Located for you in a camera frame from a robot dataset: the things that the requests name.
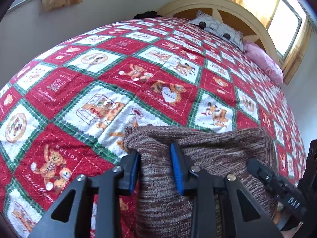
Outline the brown knitted sweater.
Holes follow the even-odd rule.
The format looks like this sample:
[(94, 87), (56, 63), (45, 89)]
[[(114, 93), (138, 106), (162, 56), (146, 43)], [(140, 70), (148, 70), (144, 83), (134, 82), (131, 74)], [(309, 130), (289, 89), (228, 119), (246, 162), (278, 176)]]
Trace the brown knitted sweater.
[(124, 147), (141, 156), (136, 209), (138, 237), (189, 237), (192, 194), (198, 175), (224, 180), (233, 174), (273, 216), (277, 202), (250, 174), (258, 160), (277, 173), (272, 137), (260, 127), (208, 133), (177, 126), (126, 127)]

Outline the red patchwork bedspread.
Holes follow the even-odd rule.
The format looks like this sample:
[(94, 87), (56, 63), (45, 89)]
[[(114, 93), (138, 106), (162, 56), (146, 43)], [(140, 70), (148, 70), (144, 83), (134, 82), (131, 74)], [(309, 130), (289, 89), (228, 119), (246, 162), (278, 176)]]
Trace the red patchwork bedspread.
[(261, 126), (292, 183), (306, 154), (278, 85), (231, 43), (180, 18), (99, 27), (47, 50), (1, 89), (1, 216), (27, 237), (78, 174), (123, 156), (127, 126)]

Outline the pink pillow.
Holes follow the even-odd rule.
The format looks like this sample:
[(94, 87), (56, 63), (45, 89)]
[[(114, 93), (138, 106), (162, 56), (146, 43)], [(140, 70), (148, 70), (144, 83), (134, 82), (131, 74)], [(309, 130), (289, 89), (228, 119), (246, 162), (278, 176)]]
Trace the pink pillow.
[(275, 85), (282, 85), (284, 76), (281, 68), (264, 50), (253, 42), (245, 41), (244, 51), (246, 57), (264, 71)]

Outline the yellow curtain right of window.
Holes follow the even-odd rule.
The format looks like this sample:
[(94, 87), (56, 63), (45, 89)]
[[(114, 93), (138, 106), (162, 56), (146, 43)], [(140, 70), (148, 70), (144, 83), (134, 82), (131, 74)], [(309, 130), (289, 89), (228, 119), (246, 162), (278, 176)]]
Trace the yellow curtain right of window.
[(290, 53), (288, 53), (282, 64), (283, 82), (286, 85), (291, 82), (303, 61), (313, 30), (313, 25), (306, 17), (299, 38), (295, 42), (295, 45), (292, 46)]

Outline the white patterned pillow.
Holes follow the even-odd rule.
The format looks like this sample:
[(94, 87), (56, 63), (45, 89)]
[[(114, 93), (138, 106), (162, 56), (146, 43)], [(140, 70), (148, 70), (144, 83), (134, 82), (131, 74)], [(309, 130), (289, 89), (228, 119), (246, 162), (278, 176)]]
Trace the white patterned pillow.
[(202, 30), (209, 32), (222, 40), (225, 40), (236, 48), (244, 52), (244, 44), (242, 41), (243, 33), (236, 31), (231, 26), (221, 23), (212, 16), (205, 14), (201, 10), (196, 12), (196, 18), (189, 21), (190, 24), (200, 27)]

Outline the cream arched headboard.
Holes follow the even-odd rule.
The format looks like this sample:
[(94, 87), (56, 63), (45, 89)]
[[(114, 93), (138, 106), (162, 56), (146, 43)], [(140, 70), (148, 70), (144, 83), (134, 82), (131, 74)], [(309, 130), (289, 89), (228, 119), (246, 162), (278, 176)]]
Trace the cream arched headboard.
[(244, 40), (254, 42), (279, 63), (279, 55), (266, 27), (251, 12), (232, 1), (174, 0), (159, 8), (157, 13), (163, 17), (193, 20), (198, 10), (242, 32)]

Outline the dark item beside bed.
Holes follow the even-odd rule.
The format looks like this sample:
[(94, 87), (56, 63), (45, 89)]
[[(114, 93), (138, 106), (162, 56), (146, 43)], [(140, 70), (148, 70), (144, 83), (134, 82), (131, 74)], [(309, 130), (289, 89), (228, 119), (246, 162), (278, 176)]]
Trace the dark item beside bed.
[(147, 19), (147, 18), (159, 18), (162, 17), (158, 15), (156, 11), (146, 11), (144, 13), (138, 13), (133, 17), (133, 19)]

